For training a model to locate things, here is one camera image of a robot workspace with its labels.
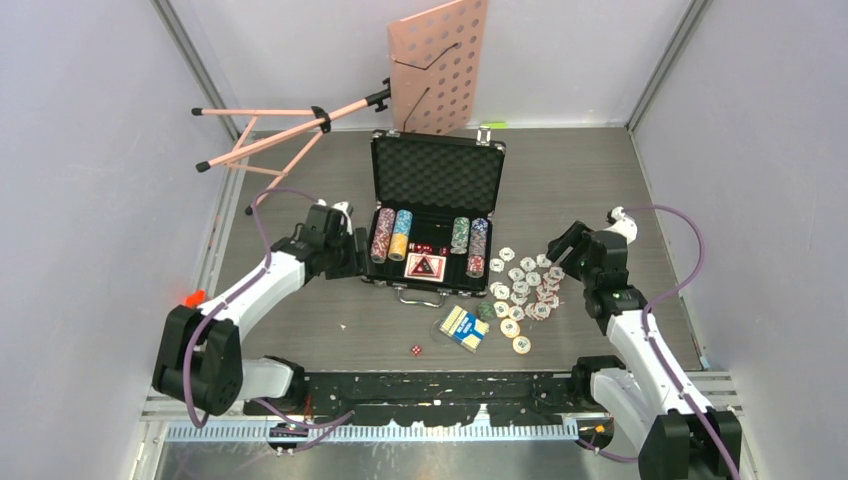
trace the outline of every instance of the open briefcase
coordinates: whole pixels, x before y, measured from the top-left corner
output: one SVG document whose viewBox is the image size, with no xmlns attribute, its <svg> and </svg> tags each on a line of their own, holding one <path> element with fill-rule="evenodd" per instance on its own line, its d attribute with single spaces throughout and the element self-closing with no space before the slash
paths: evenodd
<svg viewBox="0 0 848 480">
<path fill-rule="evenodd" d="M 487 294 L 494 230 L 492 215 L 506 155 L 506 145 L 491 141 L 490 135 L 485 127 L 478 130 L 476 140 L 395 130 L 374 131 L 371 158 L 377 207 L 368 234 L 369 250 L 378 232 L 381 210 L 390 209 L 392 219 L 394 212 L 403 210 L 412 215 L 408 244 L 403 246 L 403 260 L 392 260 L 390 254 L 378 263 L 369 256 L 364 281 L 394 287 L 402 303 L 430 307 L 442 306 L 450 294 L 462 297 Z M 472 222 L 481 219 L 475 225 L 487 227 L 483 267 L 475 273 L 476 278 L 467 274 L 467 252 L 450 253 L 457 217 Z M 429 249 L 430 253 L 420 248 Z M 426 265 L 416 264 L 422 255 L 428 257 Z M 428 278 L 411 275 L 422 266 L 439 275 Z M 407 288 L 436 292 L 439 300 L 437 303 L 407 300 L 403 297 Z"/>
</svg>

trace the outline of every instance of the yellow and blue box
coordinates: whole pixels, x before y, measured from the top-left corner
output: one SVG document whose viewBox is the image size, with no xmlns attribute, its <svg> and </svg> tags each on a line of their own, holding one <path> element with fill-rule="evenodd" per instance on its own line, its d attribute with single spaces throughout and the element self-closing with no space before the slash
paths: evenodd
<svg viewBox="0 0 848 480">
<path fill-rule="evenodd" d="M 489 333 L 489 324 L 455 306 L 442 320 L 439 330 L 473 353 Z"/>
</svg>

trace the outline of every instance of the white wall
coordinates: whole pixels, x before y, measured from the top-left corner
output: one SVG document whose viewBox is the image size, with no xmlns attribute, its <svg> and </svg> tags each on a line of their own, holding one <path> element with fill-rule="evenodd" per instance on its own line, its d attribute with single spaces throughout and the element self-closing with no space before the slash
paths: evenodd
<svg viewBox="0 0 848 480">
<path fill-rule="evenodd" d="M 172 1 L 225 98 L 243 108 L 328 111 L 380 90 L 388 23 L 446 3 Z M 623 125 L 688 4 L 491 0 L 470 123 Z M 338 125 L 390 122 L 388 112 L 361 112 Z M 266 119 L 259 128 L 286 125 Z"/>
<path fill-rule="evenodd" d="M 685 296 L 767 479 L 848 471 L 846 25 L 843 0 L 713 2 L 636 135 L 654 200 L 706 235 Z M 696 247 L 664 223 L 682 278 Z"/>
<path fill-rule="evenodd" d="M 115 480 L 228 141 L 149 2 L 42 3 L 0 6 L 0 469 Z"/>
</svg>

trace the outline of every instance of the metal latch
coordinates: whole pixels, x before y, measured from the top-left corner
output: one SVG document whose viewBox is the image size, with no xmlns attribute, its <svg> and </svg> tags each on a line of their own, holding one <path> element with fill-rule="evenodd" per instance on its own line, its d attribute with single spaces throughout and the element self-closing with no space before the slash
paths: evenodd
<svg viewBox="0 0 848 480">
<path fill-rule="evenodd" d="M 477 145 L 488 146 L 492 140 L 492 129 L 490 127 L 480 125 L 477 128 Z"/>
</svg>

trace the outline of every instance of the case handle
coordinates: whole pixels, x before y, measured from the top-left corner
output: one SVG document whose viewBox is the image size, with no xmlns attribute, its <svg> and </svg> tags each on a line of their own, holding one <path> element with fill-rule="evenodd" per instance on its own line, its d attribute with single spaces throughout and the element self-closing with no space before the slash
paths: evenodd
<svg viewBox="0 0 848 480">
<path fill-rule="evenodd" d="M 403 287 L 395 287 L 398 301 L 404 305 L 421 305 L 423 307 L 439 308 L 445 304 L 445 299 L 450 295 L 448 292 L 439 292 L 439 303 L 427 302 L 424 300 L 407 300 L 403 298 Z"/>
</svg>

